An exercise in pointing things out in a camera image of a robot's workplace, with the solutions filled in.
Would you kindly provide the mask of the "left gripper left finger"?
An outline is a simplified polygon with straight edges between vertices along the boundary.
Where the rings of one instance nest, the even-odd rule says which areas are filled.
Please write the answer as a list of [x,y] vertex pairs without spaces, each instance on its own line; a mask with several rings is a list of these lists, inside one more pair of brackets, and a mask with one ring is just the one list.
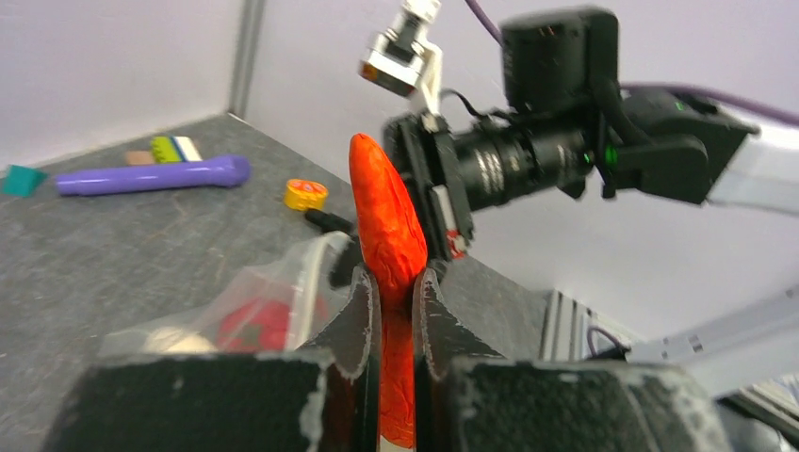
[[361,267],[345,306],[294,351],[100,361],[64,398],[45,451],[375,451],[381,314]]

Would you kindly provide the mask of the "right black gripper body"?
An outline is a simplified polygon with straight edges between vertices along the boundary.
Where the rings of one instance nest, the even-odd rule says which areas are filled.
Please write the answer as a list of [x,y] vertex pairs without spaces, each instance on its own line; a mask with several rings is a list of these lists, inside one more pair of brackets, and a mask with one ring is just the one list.
[[580,197],[619,101],[618,34],[616,16],[596,6],[512,18],[500,27],[506,109],[458,133],[419,114],[384,126],[431,260],[466,253],[477,211],[552,187]]

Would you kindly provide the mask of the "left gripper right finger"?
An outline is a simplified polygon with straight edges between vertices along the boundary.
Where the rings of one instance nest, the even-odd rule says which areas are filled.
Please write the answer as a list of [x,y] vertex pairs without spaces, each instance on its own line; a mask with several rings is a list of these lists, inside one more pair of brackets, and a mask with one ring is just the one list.
[[459,322],[434,270],[413,296],[419,451],[727,451],[685,372],[615,360],[510,360]]

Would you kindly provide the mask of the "clear polka dot zip bag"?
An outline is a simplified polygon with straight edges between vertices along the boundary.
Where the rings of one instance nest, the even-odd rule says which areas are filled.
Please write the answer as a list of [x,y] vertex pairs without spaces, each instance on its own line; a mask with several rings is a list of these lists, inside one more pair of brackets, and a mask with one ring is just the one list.
[[99,354],[296,349],[345,304],[348,289],[331,286],[330,275],[350,243],[341,232],[299,242],[270,264],[240,269],[207,305],[107,334]]

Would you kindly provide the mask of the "orange toy carrot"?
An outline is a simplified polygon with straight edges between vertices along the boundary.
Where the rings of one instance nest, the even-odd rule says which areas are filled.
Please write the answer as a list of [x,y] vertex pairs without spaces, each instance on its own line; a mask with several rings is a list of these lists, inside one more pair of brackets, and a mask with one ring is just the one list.
[[378,284],[382,314],[380,434],[416,446],[412,292],[428,250],[399,173],[370,136],[356,134],[349,151],[351,187],[365,264]]

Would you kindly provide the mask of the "red toy tomato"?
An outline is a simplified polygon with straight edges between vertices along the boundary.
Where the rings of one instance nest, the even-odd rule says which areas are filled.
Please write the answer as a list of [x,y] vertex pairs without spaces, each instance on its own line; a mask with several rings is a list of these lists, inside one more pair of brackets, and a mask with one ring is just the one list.
[[220,320],[211,343],[224,352],[293,350],[306,343],[329,319],[330,302],[318,297],[313,310],[301,313],[285,299],[227,299],[216,307]]

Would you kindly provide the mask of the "white toy radish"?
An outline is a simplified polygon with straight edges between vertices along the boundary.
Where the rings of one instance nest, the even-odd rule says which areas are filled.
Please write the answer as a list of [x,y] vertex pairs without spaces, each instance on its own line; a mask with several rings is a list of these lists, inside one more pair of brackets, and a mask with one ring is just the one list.
[[218,349],[208,339],[192,331],[164,327],[150,333],[143,351],[156,354],[205,354]]

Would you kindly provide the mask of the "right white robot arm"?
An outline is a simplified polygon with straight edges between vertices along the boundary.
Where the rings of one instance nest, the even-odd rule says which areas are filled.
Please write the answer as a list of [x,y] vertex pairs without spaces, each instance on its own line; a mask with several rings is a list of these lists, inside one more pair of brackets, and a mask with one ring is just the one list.
[[464,256],[472,216],[552,187],[579,198],[597,171],[602,195],[636,189],[674,201],[741,202],[795,212],[797,172],[785,183],[736,178],[733,161],[793,158],[788,142],[722,110],[708,89],[627,86],[618,80],[619,23],[608,9],[561,8],[502,24],[506,109],[474,111],[450,130],[440,111],[442,50],[427,32],[436,1],[405,2],[362,61],[366,80],[411,101],[389,121],[385,148],[414,202],[434,261]]

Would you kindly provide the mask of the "black marker pen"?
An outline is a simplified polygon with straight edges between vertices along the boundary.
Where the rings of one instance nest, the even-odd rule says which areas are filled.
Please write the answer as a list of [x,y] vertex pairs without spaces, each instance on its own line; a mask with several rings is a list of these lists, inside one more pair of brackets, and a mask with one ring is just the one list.
[[317,227],[322,234],[332,232],[341,232],[347,235],[356,234],[355,224],[339,215],[318,209],[308,209],[303,216],[308,223]]

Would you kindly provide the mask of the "purple toy flashlight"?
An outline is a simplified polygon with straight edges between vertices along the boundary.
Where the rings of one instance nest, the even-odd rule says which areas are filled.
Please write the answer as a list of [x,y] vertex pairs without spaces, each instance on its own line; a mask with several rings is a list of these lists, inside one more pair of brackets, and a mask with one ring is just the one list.
[[235,187],[247,182],[247,157],[227,154],[208,160],[119,168],[86,169],[54,177],[61,196],[104,196],[198,186]]

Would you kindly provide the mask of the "green white block cluster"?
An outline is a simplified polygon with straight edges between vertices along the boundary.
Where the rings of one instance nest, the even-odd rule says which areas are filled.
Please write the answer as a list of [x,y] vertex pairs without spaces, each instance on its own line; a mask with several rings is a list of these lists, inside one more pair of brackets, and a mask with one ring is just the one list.
[[158,136],[151,140],[149,151],[128,151],[124,155],[129,166],[199,162],[203,158],[194,141],[185,136]]

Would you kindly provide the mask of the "teal small block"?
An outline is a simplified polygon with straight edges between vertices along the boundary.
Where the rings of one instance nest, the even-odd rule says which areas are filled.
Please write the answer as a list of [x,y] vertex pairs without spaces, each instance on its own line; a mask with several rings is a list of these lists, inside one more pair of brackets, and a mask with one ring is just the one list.
[[40,169],[9,165],[2,184],[2,193],[21,198],[31,197],[47,177]]

